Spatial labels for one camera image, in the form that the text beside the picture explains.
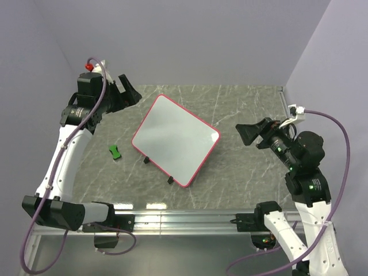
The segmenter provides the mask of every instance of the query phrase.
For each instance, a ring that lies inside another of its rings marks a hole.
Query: green object
[[[121,157],[120,152],[117,150],[117,145],[111,145],[109,151],[112,153],[114,160]]]

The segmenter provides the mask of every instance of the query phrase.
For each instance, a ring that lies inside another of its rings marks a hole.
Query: lavender wall
[[[76,80],[34,2],[2,1],[0,37],[0,275],[17,275],[30,222],[21,202],[48,168]]]
[[[339,248],[350,275],[366,275],[368,249],[368,1],[332,0],[287,85],[290,103],[338,118],[351,139],[351,168],[346,191],[334,218]],[[333,198],[341,184],[345,147],[341,131],[309,115],[301,125],[325,140],[322,170]]]
[[[35,0],[74,73],[141,84],[285,85],[330,0]]]

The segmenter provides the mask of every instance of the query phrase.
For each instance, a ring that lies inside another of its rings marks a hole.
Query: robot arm
[[[125,75],[119,76],[125,92],[121,93],[115,82],[108,79],[108,85],[101,104],[91,119],[72,138],[56,169],[54,184],[48,194],[48,198],[36,219],[38,225],[68,229],[76,231],[83,224],[99,222],[106,226],[112,226],[114,220],[114,206],[104,202],[92,202],[86,204],[74,204],[72,192],[75,175],[81,162],[83,152],[91,140],[96,126],[102,120],[104,113],[116,112],[135,105],[141,99],[141,95],[131,86]],[[63,110],[60,124],[58,143],[51,160],[49,169],[37,188],[35,196],[26,195],[22,207],[33,217],[40,205],[41,197],[48,187],[48,181],[52,167],[60,147],[70,134],[76,130],[81,121],[94,107],[102,91],[102,76],[98,72],[81,74],[78,78],[78,92],[69,100],[68,106]]]
[[[254,125],[238,124],[236,129],[244,145],[250,145],[261,136],[263,140],[256,145],[257,148],[270,148],[289,169],[285,175],[286,186],[300,213],[308,246],[316,240],[322,226],[327,224],[315,249],[300,262],[307,267],[307,271],[300,271],[297,266],[293,275],[348,276],[339,254],[334,226],[331,222],[325,222],[331,212],[331,195],[327,180],[318,168],[324,157],[323,139],[310,131],[291,138],[285,126],[304,120],[305,115],[302,107],[293,105],[289,108],[292,117],[284,122],[264,118]],[[307,250],[288,223],[283,223],[283,214],[276,202],[257,204],[255,219],[273,233],[290,261]]]

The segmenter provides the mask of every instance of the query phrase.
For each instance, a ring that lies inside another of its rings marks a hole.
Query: gray marble surface
[[[283,180],[283,164],[255,143],[245,147],[236,124],[264,117],[285,118],[275,86],[137,86],[143,99],[123,111],[107,114],[88,144],[74,186],[75,202],[104,201],[134,209],[252,209],[276,200],[293,209]],[[134,132],[159,94],[165,94],[221,132],[191,186],[169,185],[167,175],[144,164],[131,145]],[[122,158],[113,160],[108,147],[117,144]]]

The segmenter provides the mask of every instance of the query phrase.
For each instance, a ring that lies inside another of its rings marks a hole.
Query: whiteboard
[[[220,132],[166,95],[158,95],[132,145],[183,187],[220,139]]]

